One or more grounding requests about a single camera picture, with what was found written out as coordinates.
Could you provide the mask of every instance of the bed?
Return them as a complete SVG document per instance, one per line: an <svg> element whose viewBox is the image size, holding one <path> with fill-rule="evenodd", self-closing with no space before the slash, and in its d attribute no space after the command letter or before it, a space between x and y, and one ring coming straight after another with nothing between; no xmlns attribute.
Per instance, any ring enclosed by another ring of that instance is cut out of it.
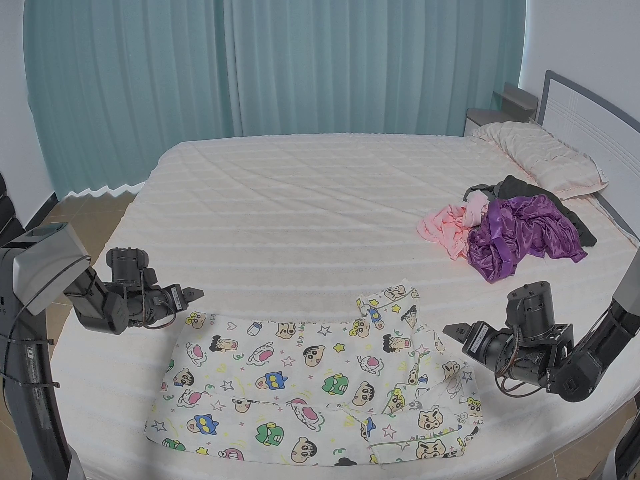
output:
<svg viewBox="0 0 640 480"><path fill-rule="evenodd" d="M594 196L565 202L598 238L578 264L528 256L515 276L491 285L465 261L454 262L439 245L423 240L415 231L417 220L460 200L469 186L495 183L508 174L527 179L496 146L444 136L327 134L181 143L162 156L105 250L146 250L160 284L178 282L205 291L194 310L256 319L352 319L358 314L357 295L407 278L421 293L428 324L436 330L478 319L499 326L510 290L549 280L556 321L573 323L580 337L608 305L635 254L637 242L628 231L640 229L637 209L620 204L628 184L638 186L640 180L634 160L640 151L632 149L640 143L640 125L611 108L547 73L540 121L592 155L609 175L604 204L610 212L617 210L619 220L614 222ZM103 260L96 269L109 278ZM149 407L181 327L130 329L114 337L86 331L75 316L68 318L52 372L61 384L57 396L65 434L87 478L276 479L291 474L286 466L180 453L145 438ZM441 336L446 347L459 350L459 344ZM544 392L509 399L478 365L485 423L463 457L308 468L296 474L309 479L499 478L592 430L633 397L640 390L632 362L639 353L640 340L631 341L594 395L580 404Z"/></svg>

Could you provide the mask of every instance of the curtain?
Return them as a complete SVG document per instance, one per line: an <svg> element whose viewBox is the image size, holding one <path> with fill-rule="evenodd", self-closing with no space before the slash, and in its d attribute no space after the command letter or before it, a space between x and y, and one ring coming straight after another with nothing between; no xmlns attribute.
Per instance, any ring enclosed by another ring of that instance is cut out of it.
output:
<svg viewBox="0 0 640 480"><path fill-rule="evenodd" d="M144 181L181 141L460 135L518 82L525 0L26 0L58 197Z"/></svg>

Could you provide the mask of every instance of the pink garment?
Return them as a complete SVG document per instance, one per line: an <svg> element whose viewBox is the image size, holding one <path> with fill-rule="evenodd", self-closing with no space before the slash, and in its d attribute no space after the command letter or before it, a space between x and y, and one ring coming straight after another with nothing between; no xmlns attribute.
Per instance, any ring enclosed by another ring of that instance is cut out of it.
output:
<svg viewBox="0 0 640 480"><path fill-rule="evenodd" d="M429 242L442 245L452 260L467 257L469 230L480 226L486 213L489 199L480 190L469 194L460 205L450 204L439 212L430 212L418 222L418 233Z"/></svg>

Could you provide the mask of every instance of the tiled floor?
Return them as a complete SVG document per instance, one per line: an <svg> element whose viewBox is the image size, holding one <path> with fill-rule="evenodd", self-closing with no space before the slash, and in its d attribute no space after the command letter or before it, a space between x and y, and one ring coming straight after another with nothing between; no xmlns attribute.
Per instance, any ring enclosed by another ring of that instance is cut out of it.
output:
<svg viewBox="0 0 640 480"><path fill-rule="evenodd" d="M129 193L114 198L104 195L99 198L85 196L67 198L60 202L45 222L71 222L92 262L120 222L124 212L133 201ZM62 327L71 311L69 300L60 296L47 310L47 332L58 339ZM578 480L587 476L596 464L609 452L624 423L636 413L636 404L630 401L596 430L576 440L544 459L516 471L500 480L553 480L556 477ZM31 472L15 433L11 416L0 403L0 477L28 480Z"/></svg>

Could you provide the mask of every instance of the purple clothing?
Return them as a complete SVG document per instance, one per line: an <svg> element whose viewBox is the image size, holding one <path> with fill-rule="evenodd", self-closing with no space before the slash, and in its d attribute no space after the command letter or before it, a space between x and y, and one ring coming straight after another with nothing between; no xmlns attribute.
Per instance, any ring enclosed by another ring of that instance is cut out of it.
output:
<svg viewBox="0 0 640 480"><path fill-rule="evenodd" d="M480 226L469 231L468 246L469 264L489 283L514 274L526 254L574 263L587 256L578 231L545 195L491 201Z"/></svg>

